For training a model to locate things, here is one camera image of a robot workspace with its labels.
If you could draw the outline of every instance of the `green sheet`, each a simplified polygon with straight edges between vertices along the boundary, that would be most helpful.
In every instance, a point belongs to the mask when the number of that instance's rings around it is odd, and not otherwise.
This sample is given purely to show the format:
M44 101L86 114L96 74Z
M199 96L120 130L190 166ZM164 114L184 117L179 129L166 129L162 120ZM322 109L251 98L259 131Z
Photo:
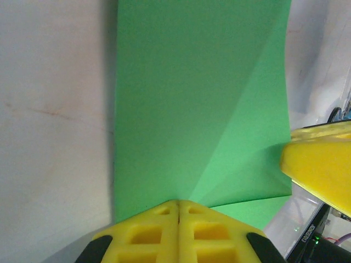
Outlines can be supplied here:
M288 0L119 1L116 221L170 199L248 206L291 194L279 169L290 140L289 7ZM256 207L269 210L267 222L281 205Z

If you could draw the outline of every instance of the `green paper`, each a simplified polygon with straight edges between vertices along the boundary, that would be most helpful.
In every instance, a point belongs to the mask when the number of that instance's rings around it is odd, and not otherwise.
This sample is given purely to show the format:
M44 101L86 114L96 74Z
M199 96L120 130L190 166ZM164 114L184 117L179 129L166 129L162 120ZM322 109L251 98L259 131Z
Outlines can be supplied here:
M116 221L170 199L290 195L279 169L290 1L118 5Z
M221 205L212 209L263 230L289 196Z

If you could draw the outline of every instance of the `yellow plastic part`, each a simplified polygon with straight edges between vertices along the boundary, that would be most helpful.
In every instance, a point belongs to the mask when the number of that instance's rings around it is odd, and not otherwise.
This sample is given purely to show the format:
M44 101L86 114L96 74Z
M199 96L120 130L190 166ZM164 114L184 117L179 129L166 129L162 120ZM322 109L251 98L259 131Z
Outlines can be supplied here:
M283 150L283 173L325 203L351 216L351 122L292 132Z
M168 201L103 232L102 263L260 263L246 239L261 230L191 201Z

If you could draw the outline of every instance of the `purple wire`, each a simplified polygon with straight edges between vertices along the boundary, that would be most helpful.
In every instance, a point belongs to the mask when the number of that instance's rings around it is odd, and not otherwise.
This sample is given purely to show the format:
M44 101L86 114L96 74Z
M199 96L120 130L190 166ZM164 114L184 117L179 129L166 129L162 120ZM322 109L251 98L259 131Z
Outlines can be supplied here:
M346 239L351 238L351 233L346 234L345 236L342 236L341 238L338 239L338 241L335 241L335 245L340 245L342 242L344 242Z

